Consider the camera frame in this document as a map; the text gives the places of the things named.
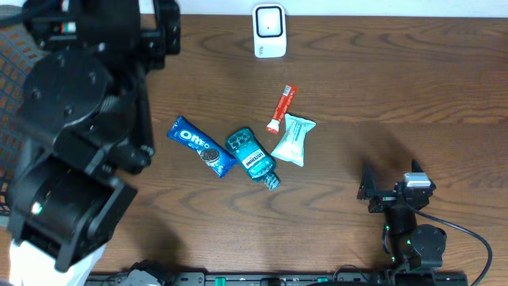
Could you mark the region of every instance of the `snack packet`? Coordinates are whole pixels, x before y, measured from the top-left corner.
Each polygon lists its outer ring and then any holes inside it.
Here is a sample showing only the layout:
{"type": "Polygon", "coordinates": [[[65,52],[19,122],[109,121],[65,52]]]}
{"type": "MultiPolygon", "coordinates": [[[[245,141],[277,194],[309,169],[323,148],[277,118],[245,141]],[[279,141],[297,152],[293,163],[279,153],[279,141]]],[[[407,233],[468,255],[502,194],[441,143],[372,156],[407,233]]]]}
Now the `snack packet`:
{"type": "Polygon", "coordinates": [[[219,178],[225,176],[237,164],[233,156],[182,116],[176,119],[173,127],[167,132],[167,137],[196,151],[201,160],[210,166],[219,178]]]}
{"type": "Polygon", "coordinates": [[[311,120],[286,114],[286,133],[271,155],[303,167],[305,136],[315,126],[311,120]]]}
{"type": "Polygon", "coordinates": [[[273,134],[279,133],[279,123],[283,120],[284,114],[286,114],[289,106],[293,102],[293,97],[296,95],[298,88],[294,85],[286,85],[284,88],[283,95],[280,97],[279,104],[275,108],[275,113],[273,114],[273,118],[267,125],[267,131],[272,132],[273,134]]]}

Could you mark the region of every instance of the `mouthwash bottle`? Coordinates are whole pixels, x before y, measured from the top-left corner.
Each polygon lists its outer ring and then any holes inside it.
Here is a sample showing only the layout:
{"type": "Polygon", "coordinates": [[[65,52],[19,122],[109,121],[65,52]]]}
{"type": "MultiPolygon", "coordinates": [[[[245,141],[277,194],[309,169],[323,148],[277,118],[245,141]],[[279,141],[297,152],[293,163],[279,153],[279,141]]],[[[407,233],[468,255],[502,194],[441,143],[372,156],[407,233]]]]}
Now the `mouthwash bottle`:
{"type": "Polygon", "coordinates": [[[225,142],[225,148],[241,163],[252,181],[264,181],[270,191],[280,185],[274,173],[275,161],[264,152],[249,128],[231,135],[225,142]]]}

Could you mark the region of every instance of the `screw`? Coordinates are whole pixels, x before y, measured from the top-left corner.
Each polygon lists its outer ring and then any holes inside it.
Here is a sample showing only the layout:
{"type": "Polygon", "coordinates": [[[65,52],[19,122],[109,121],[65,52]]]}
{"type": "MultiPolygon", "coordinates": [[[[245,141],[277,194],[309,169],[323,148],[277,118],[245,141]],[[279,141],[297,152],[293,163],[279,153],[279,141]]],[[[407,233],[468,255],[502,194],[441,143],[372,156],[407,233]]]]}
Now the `screw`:
{"type": "Polygon", "coordinates": [[[62,55],[58,55],[56,57],[56,61],[58,62],[58,64],[60,65],[61,68],[64,67],[64,65],[65,65],[65,59],[64,59],[64,57],[62,55]]]}
{"type": "Polygon", "coordinates": [[[40,91],[38,89],[34,88],[32,91],[32,98],[33,99],[40,99],[40,96],[41,96],[40,91]]]}
{"type": "Polygon", "coordinates": [[[71,115],[72,112],[73,112],[72,106],[66,106],[65,109],[63,110],[63,115],[67,117],[71,115]]]}
{"type": "Polygon", "coordinates": [[[95,72],[91,72],[88,74],[88,77],[90,78],[90,83],[92,85],[95,84],[95,82],[97,82],[97,75],[95,75],[95,72]]]}

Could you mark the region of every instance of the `white wall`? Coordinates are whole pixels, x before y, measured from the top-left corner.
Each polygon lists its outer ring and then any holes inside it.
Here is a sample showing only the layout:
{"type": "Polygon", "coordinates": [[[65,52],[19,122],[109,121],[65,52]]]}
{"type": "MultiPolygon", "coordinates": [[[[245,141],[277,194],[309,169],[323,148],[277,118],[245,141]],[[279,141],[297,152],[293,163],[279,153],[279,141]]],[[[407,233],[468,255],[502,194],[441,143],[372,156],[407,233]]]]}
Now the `white wall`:
{"type": "MultiPolygon", "coordinates": [[[[0,0],[21,5],[24,0],[0,0]]],[[[183,14],[247,15],[259,0],[179,0],[183,14]]],[[[289,15],[508,17],[508,0],[278,0],[289,15]]],[[[151,13],[152,0],[140,0],[151,13]]]]}

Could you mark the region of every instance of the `blue snack wrapper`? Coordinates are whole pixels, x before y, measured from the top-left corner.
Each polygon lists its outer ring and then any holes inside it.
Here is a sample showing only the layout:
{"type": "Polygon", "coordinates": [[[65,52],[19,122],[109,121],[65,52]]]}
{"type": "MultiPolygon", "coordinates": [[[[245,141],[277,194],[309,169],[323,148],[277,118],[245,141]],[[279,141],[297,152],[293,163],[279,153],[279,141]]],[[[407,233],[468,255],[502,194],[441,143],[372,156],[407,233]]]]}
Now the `blue snack wrapper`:
{"type": "Polygon", "coordinates": [[[219,178],[225,176],[237,164],[233,156],[182,116],[176,119],[173,127],[167,132],[167,137],[196,151],[219,178]]]}

